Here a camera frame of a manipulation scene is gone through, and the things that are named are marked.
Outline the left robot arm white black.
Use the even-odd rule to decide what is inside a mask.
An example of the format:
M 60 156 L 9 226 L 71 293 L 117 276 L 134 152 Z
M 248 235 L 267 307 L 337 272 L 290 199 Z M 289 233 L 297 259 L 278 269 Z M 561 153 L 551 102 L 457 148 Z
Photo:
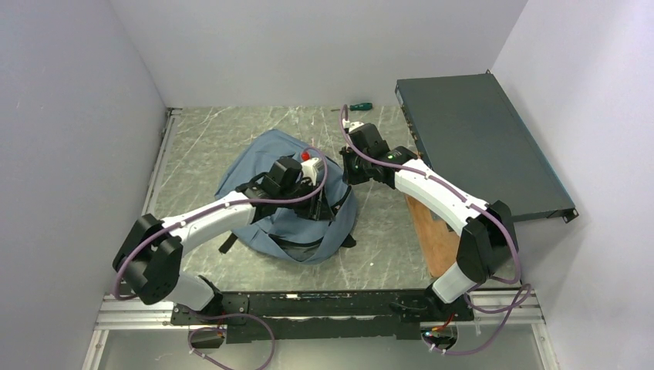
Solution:
M 191 308 L 201 323 L 220 317 L 221 292 L 206 278 L 184 273 L 183 257 L 194 248 L 286 208 L 310 213 L 328 179 L 325 158 L 298 162 L 282 156 L 271 169 L 253 177 L 224 197 L 174 217 L 140 217 L 113 261 L 113 295 L 138 298 L 151 305 L 172 301 Z

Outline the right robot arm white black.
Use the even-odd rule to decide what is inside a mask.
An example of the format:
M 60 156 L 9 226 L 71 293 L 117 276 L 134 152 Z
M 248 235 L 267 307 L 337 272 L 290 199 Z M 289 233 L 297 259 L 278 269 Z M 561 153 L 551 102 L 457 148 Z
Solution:
M 505 203 L 471 196 L 431 170 L 412 150 L 389 148 L 372 123 L 341 119 L 339 127 L 346 141 L 340 153 L 347 183 L 384 183 L 427 207 L 459 237 L 455 261 L 430 285 L 431 294 L 424 301 L 431 318 L 445 319 L 459 297 L 494 278 L 506 261 L 519 261 Z

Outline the blue grey backpack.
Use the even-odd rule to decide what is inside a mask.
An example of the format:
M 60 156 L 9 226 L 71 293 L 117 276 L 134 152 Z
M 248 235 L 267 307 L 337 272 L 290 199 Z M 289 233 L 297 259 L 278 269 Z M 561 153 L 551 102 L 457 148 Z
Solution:
M 250 146 L 228 167 L 218 183 L 214 197 L 218 200 L 238 185 L 271 169 L 282 156 L 301 159 L 307 143 L 277 129 L 256 137 Z M 308 220 L 288 208 L 279 208 L 271 216 L 255 224 L 232 231 L 243 244 L 254 251 L 294 261 L 318 264 L 342 248 L 352 248 L 357 217 L 357 199 L 352 187 L 343 180 L 343 169 L 327 157 L 328 179 L 323 198 L 331 209 L 326 220 Z

